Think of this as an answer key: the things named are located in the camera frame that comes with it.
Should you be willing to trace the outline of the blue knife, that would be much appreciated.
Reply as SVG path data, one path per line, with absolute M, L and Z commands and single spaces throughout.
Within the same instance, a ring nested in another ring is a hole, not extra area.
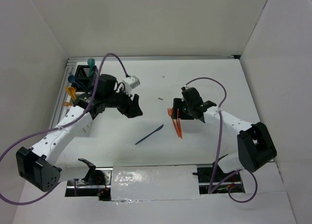
M 147 139 L 148 137 L 150 137 L 151 135 L 153 135 L 154 133 L 160 131 L 161 129 L 163 129 L 164 125 L 160 125 L 157 129 L 155 129 L 153 132 L 149 133 L 148 135 L 144 136 L 143 138 L 141 138 L 140 140 L 138 140 L 135 145 L 141 143 L 142 141 L 144 141 L 145 139 Z

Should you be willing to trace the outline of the teal spoon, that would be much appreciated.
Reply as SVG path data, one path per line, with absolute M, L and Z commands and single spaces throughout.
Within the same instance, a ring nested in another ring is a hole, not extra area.
M 87 60 L 87 64 L 89 66 L 89 77 L 92 75 L 93 73 L 93 68 L 95 67 L 95 59 L 94 58 L 89 58 Z

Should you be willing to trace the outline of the yellow spoon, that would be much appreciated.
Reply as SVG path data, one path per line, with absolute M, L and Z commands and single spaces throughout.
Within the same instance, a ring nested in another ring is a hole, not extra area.
M 70 95 L 70 97 L 72 98 L 73 101 L 75 101 L 77 99 L 76 91 L 69 93 L 69 95 Z

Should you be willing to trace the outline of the yellow fork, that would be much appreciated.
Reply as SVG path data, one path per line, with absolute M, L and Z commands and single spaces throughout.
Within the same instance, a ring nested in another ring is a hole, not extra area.
M 69 106 L 73 106 L 73 104 L 70 102 L 63 102 L 62 106 L 69 107 Z

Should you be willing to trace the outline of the blue fork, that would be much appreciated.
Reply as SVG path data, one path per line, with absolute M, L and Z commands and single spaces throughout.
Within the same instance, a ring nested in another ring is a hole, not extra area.
M 86 90 L 86 86 L 83 83 L 81 83 L 79 80 L 75 79 L 73 83 L 75 83 L 81 90 L 84 90 L 84 91 Z

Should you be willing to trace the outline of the blue spoon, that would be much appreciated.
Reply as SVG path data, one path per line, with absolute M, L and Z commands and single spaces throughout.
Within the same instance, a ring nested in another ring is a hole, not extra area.
M 73 81 L 76 79 L 76 77 L 74 75 L 69 75 L 68 76 L 68 82 L 69 83 L 73 83 Z

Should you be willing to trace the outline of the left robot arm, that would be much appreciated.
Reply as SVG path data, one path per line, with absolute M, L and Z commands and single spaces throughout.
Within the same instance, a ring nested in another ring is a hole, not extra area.
M 21 147 L 17 153 L 17 166 L 20 177 L 43 192 L 51 191 L 57 183 L 80 179 L 84 184 L 96 180 L 96 166 L 84 158 L 71 164 L 57 164 L 57 160 L 68 144 L 81 133 L 87 133 L 92 121 L 106 108 L 116 108 L 127 118 L 143 114 L 137 94 L 132 90 L 140 84 L 135 76 L 129 76 L 117 84 L 112 75 L 102 74 L 94 91 L 81 94 L 73 107 L 49 132 L 31 148 Z

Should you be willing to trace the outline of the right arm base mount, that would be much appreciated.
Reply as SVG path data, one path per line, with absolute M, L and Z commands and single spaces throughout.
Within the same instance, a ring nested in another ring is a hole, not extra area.
M 193 172 L 193 175 L 198 179 L 199 194 L 206 195 L 208 194 L 208 189 L 213 173 L 212 164 L 202 164 L 196 166 L 196 171 Z M 216 169 L 216 173 L 213 180 L 214 188 L 221 180 L 230 175 L 230 173 L 224 173 L 220 168 Z M 242 179 L 239 173 L 233 175 L 232 177 L 225 180 L 216 190 L 213 191 L 213 194 L 225 194 L 228 193 L 229 189 L 232 188 L 232 193 L 244 193 L 244 187 Z

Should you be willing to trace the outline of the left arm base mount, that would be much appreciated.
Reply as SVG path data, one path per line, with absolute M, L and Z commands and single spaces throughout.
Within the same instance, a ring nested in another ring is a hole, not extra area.
M 68 180 L 65 197 L 97 197 L 100 201 L 111 201 L 112 172 L 113 168 L 96 168 L 90 182 Z

